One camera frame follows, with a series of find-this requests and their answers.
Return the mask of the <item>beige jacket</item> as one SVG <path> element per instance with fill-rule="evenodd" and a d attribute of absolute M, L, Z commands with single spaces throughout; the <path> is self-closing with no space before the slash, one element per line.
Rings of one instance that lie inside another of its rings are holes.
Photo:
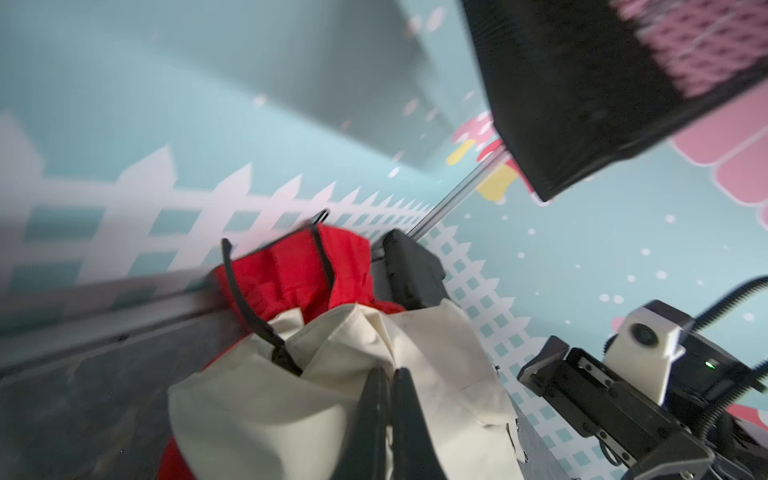
<path fill-rule="evenodd" d="M 160 478 L 329 478 L 374 368 L 409 370 L 448 478 L 522 477 L 511 398 L 454 302 L 395 314 L 346 304 L 312 321 L 292 309 L 275 325 L 298 372 L 249 336 L 173 385 Z"/>

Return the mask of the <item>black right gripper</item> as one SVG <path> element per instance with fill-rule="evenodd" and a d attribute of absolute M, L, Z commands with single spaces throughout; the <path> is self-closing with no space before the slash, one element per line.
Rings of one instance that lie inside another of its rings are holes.
<path fill-rule="evenodd" d="M 626 479 L 710 477 L 713 450 L 586 351 L 551 336 L 521 368 L 518 381 L 579 435 L 615 453 Z"/>

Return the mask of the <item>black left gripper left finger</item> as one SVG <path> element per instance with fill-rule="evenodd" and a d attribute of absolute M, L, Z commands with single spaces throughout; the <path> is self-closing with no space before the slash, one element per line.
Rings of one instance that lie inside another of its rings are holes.
<path fill-rule="evenodd" d="M 347 479 L 390 477 L 389 423 L 389 379 L 383 368 L 376 367 L 366 377 L 346 441 Z"/>

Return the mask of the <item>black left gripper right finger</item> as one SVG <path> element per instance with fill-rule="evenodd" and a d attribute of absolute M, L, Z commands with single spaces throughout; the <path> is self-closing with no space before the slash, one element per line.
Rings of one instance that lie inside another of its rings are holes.
<path fill-rule="evenodd" d="M 395 371 L 391 383 L 393 478 L 446 480 L 421 409 L 411 372 Z"/>

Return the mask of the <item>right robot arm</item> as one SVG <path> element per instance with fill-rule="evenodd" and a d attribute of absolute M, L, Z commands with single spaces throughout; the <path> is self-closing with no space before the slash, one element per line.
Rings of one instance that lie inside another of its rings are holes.
<path fill-rule="evenodd" d="M 626 479 L 764 479 L 766 444 L 728 410 L 766 392 L 767 364 L 747 366 L 702 332 L 766 287 L 751 279 L 696 317 L 653 300 L 624 318 L 601 359 L 551 336 L 517 379 L 597 439 Z"/>

